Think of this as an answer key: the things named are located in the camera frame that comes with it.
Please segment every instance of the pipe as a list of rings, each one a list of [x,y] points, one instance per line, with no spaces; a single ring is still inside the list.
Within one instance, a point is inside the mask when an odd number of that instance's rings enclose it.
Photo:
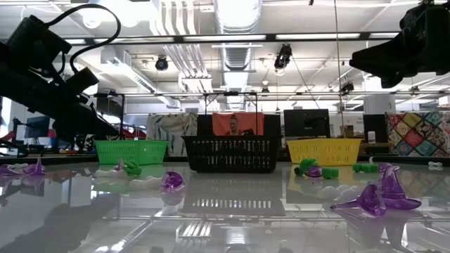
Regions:
[[[156,17],[156,29],[158,31],[158,33],[162,36],[167,36],[166,30],[164,28],[164,25],[162,24],[162,3],[159,2],[158,6],[157,6],[157,17]],[[166,46],[167,47],[167,52],[170,52],[170,57],[172,58],[172,60],[174,62],[178,62],[179,63],[179,67],[178,68],[180,71],[183,72],[183,74],[186,77],[189,77],[190,73],[188,71],[188,68],[184,65],[183,61],[180,59],[180,57],[177,55],[175,48],[173,45],[170,46]]]
[[[257,31],[261,18],[262,0],[214,0],[217,33],[220,34],[252,34]],[[224,70],[248,70],[250,67],[252,48],[223,48],[221,58]],[[224,82],[229,90],[243,90],[247,86],[247,72],[226,72]],[[236,98],[228,97],[231,109],[242,108],[233,105]]]
[[[184,29],[184,22],[183,22],[183,4],[182,0],[176,0],[175,6],[176,6],[176,29],[178,30],[178,33],[180,35],[186,35],[186,31]],[[192,61],[195,65],[195,68],[197,69],[196,76],[205,76],[204,73],[202,73],[202,69],[200,68],[197,56],[193,52],[193,45],[185,45],[185,50],[189,52],[189,55],[192,57]]]
[[[188,15],[187,25],[188,25],[189,34],[196,35],[197,32],[195,30],[195,25],[194,25],[193,0],[186,0],[186,7],[187,7],[187,15]],[[208,77],[208,71],[206,69],[205,61],[203,60],[203,55],[202,55],[202,51],[200,50],[200,45],[194,44],[194,45],[192,45],[192,47],[194,48],[194,54],[195,54],[196,58],[198,59],[198,63],[200,65],[200,71],[203,72],[204,77]]]
[[[160,35],[160,33],[158,32],[155,23],[156,19],[150,19],[149,28],[153,35],[158,36]],[[177,61],[176,58],[173,56],[172,50],[170,50],[170,46],[162,45],[162,49],[164,49],[164,52],[166,52],[166,54],[172,59],[172,62],[175,64],[175,67],[181,72],[183,77],[188,77],[188,73],[184,71],[179,61]]]
[[[166,20],[165,20],[165,28],[169,32],[169,35],[175,35],[175,30],[172,25],[172,1],[171,0],[165,0],[165,6],[166,6]],[[195,76],[195,71],[192,68],[191,61],[189,60],[189,57],[186,55],[185,50],[183,50],[182,45],[175,45],[174,51],[180,58],[182,59],[183,65],[186,67],[186,69],[189,71],[189,74],[191,77]]]

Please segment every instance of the plastic basket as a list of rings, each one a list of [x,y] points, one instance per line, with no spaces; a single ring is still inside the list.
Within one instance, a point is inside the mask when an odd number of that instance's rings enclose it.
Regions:
[[[271,173],[280,137],[184,136],[189,166],[199,172]]]
[[[96,141],[100,164],[117,164],[119,158],[139,165],[162,164],[166,141]]]
[[[315,158],[321,166],[353,165],[358,159],[360,139],[317,138],[288,141],[290,159],[300,163],[305,158]]]

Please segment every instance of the person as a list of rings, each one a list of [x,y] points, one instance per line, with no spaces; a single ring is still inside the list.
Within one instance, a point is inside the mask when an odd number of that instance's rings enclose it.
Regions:
[[[225,133],[227,136],[240,136],[242,131],[238,127],[238,118],[235,115],[231,115],[230,118],[230,131]]]

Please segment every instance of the fluorescent light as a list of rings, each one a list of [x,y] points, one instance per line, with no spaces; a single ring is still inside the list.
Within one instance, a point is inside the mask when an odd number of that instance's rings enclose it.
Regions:
[[[189,96],[197,96],[197,97],[201,97],[203,96],[203,94],[201,93],[161,93],[158,94],[161,96],[178,96],[178,97],[189,97]]]
[[[398,32],[374,32],[369,38],[372,39],[392,39],[398,35]]]
[[[145,93],[142,93],[142,94],[139,94],[139,93],[135,93],[135,94],[126,94],[125,93],[125,96],[127,97],[127,98],[153,98],[153,97],[156,97],[156,95],[155,94],[145,94]]]
[[[150,113],[125,113],[125,115],[133,115],[133,116],[146,116]]]
[[[86,44],[84,39],[66,39],[66,42],[71,45],[85,45]]]
[[[184,41],[264,41],[266,35],[263,34],[242,34],[242,35],[221,35],[221,36],[187,36],[184,37]]]
[[[107,39],[94,39],[94,41],[98,44],[104,42]],[[174,37],[148,37],[148,38],[119,38],[115,39],[111,42],[111,44],[133,44],[133,43],[162,43],[162,42],[173,42]]]
[[[239,45],[239,44],[222,44],[222,45],[212,45],[211,48],[217,49],[217,48],[261,48],[261,44],[246,44],[246,45]]]
[[[337,34],[337,36],[339,39],[357,39],[359,33]],[[336,34],[277,34],[275,39],[336,39]]]
[[[70,4],[70,1],[57,1],[58,5]],[[0,6],[49,6],[48,1],[0,1]]]

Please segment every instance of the cable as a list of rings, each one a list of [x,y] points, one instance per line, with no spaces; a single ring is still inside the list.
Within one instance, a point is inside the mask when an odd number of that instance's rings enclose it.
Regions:
[[[342,129],[344,129],[344,111],[342,111],[342,80],[340,79],[340,52],[339,52],[339,36],[338,36],[338,8],[336,6],[336,0],[335,0],[335,21],[336,21],[336,46],[337,46],[337,71],[339,72],[339,112],[342,120]]]
[[[72,68],[72,71],[74,73],[78,73],[78,70],[77,70],[77,68],[74,65],[74,61],[75,61],[75,58],[77,56],[79,56],[80,54],[82,54],[84,52],[87,52],[89,50],[92,50],[92,49],[95,49],[95,48],[99,48],[101,46],[105,46],[105,45],[109,44],[110,42],[112,42],[113,40],[115,40],[119,36],[120,30],[122,29],[122,24],[120,23],[119,18],[112,11],[110,11],[108,8],[106,8],[105,6],[101,6],[101,5],[98,5],[98,4],[84,4],[84,5],[81,5],[81,6],[78,6],[78,7],[71,8],[71,9],[67,10],[66,12],[64,12],[63,14],[59,15],[58,17],[56,17],[54,20],[52,20],[50,22],[47,22],[46,25],[48,27],[50,27],[52,25],[56,25],[58,22],[60,22],[64,18],[68,17],[70,14],[75,13],[75,12],[81,10],[81,9],[84,9],[84,8],[99,8],[99,9],[102,9],[104,11],[107,11],[107,12],[111,13],[114,16],[115,20],[116,20],[117,30],[116,30],[116,32],[114,33],[114,35],[111,38],[109,38],[109,39],[107,39],[107,40],[105,40],[105,41],[103,41],[103,42],[101,42],[99,44],[95,44],[95,45],[92,45],[92,46],[87,46],[87,47],[79,50],[78,52],[74,53],[72,55],[72,57],[70,57],[70,67]]]
[[[307,87],[307,90],[309,92],[309,95],[311,95],[312,100],[315,102],[317,109],[320,109],[321,107],[319,106],[319,104],[317,103],[317,100],[314,98],[314,96],[312,95],[311,89],[308,87],[308,84],[306,83],[306,81],[303,78],[303,74],[300,72],[300,68],[297,66],[297,62],[295,60],[293,60],[295,67],[297,68],[298,73],[300,74],[300,77],[302,78],[302,81],[304,83],[304,85]]]
[[[62,74],[65,69],[65,55],[63,52],[61,52],[61,62],[63,63],[63,65],[61,66],[61,69],[58,71],[58,74]]]

